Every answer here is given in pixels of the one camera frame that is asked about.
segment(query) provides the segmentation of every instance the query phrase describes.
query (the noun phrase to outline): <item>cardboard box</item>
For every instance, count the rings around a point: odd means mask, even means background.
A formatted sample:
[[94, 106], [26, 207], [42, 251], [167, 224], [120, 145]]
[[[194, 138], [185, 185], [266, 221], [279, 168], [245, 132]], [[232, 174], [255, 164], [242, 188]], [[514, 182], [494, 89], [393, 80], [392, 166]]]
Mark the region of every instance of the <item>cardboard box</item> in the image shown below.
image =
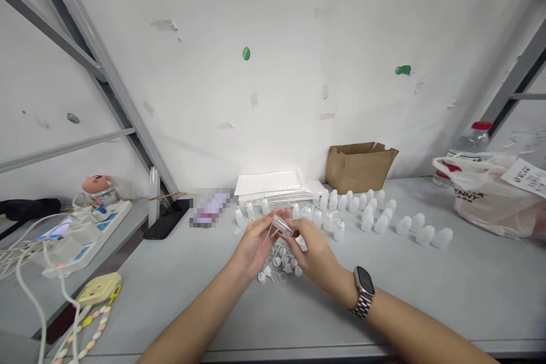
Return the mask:
[[337, 193], [378, 191], [383, 188], [388, 170], [398, 150], [385, 151], [385, 145], [366, 142], [330, 147], [326, 163], [326, 182]]

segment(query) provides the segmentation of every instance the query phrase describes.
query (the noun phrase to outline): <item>black phone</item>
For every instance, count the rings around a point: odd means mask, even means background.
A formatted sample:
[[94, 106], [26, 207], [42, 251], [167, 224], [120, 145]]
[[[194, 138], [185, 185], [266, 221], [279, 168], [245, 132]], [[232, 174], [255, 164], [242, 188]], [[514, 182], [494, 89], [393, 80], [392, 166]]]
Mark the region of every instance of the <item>black phone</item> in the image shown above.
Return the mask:
[[182, 216], [193, 206], [192, 199], [178, 199], [144, 233], [147, 240], [163, 240], [180, 222]]

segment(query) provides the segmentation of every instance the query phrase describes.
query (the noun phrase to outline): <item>plastic bag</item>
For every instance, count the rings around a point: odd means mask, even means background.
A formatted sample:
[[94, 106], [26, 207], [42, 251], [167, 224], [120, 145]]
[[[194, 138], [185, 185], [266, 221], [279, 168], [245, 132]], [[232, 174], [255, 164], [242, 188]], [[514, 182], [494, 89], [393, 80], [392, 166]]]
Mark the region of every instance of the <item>plastic bag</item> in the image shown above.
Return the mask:
[[[448, 175], [455, 184], [453, 208], [464, 219], [497, 235], [513, 238], [530, 236], [537, 215], [544, 207], [541, 203], [543, 199], [501, 179], [517, 157], [481, 155], [491, 158], [481, 162], [457, 156], [432, 160], [432, 165]], [[442, 164], [444, 160], [460, 168], [460, 171], [451, 171]]]

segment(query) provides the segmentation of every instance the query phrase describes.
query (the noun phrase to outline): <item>beaded lanyard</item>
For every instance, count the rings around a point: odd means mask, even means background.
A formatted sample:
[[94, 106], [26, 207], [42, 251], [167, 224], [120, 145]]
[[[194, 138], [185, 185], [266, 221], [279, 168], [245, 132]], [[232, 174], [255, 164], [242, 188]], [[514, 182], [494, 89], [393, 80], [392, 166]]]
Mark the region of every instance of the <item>beaded lanyard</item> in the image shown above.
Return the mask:
[[[76, 333], [79, 333], [82, 328], [87, 327], [89, 324], [93, 322], [94, 319], [97, 319], [102, 315], [101, 321], [99, 321], [99, 326], [97, 329], [97, 332], [93, 335], [91, 341], [87, 343], [85, 348], [80, 351], [78, 354], [78, 360], [83, 359], [88, 353], [89, 350], [95, 347], [95, 344], [97, 343], [97, 340], [102, 335], [102, 332], [106, 328], [106, 323], [108, 322], [108, 316], [110, 316], [110, 311], [112, 310], [112, 303], [114, 302], [115, 298], [118, 297], [119, 291], [121, 290], [121, 284], [118, 284], [116, 287], [114, 287], [114, 290], [112, 291], [112, 294], [110, 295], [110, 301], [107, 305], [102, 306], [99, 310], [95, 311], [92, 315], [88, 315], [85, 320], [76, 328]], [[63, 350], [59, 352], [59, 355], [57, 356], [57, 360], [53, 364], [63, 364], [64, 357], [68, 354], [70, 343], [74, 341], [74, 334], [70, 334], [67, 338], [67, 347], [65, 347]]]

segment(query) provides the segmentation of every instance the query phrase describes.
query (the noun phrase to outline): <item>tabletop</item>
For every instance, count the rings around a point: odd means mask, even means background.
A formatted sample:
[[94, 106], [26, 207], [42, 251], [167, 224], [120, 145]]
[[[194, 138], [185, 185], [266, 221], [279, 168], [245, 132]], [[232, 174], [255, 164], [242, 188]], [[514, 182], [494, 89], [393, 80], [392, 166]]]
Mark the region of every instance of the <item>tabletop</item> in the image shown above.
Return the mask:
[[[91, 262], [82, 270], [71, 273], [66, 279], [67, 292], [75, 296], [87, 283], [93, 273], [113, 253], [115, 253], [135, 231], [144, 223], [148, 217], [148, 201], [133, 201], [133, 208], [121, 221], [119, 226], [112, 232], [112, 235], [98, 251]], [[57, 225], [64, 216], [54, 217], [43, 221], [29, 233], [30, 238], [36, 238]], [[20, 227], [2, 241], [2, 247], [9, 247], [28, 229], [32, 222]], [[47, 279], [42, 276], [43, 267], [33, 263], [26, 264], [22, 269], [22, 276], [31, 292], [36, 296], [42, 306], [48, 324], [50, 324], [68, 302], [61, 294], [59, 280]], [[0, 330], [17, 334], [23, 337], [32, 337], [40, 330], [40, 318], [28, 297], [21, 289], [15, 274], [0, 282]]]
[[[546, 252], [499, 237], [453, 210], [453, 192], [429, 178], [387, 180], [398, 202], [384, 235], [360, 230], [360, 215], [338, 212], [345, 238], [330, 246], [347, 269], [360, 265], [374, 285], [416, 306], [495, 357], [546, 351]], [[144, 241], [119, 269], [125, 281], [104, 336], [90, 351], [101, 362], [135, 362], [204, 289], [240, 239], [235, 205], [210, 229], [190, 227], [189, 211], [163, 241]], [[400, 218], [422, 212], [426, 224], [453, 229], [444, 250], [394, 232]], [[81, 339], [92, 335], [84, 329]], [[252, 282], [203, 361], [378, 357], [385, 341], [305, 276]]]

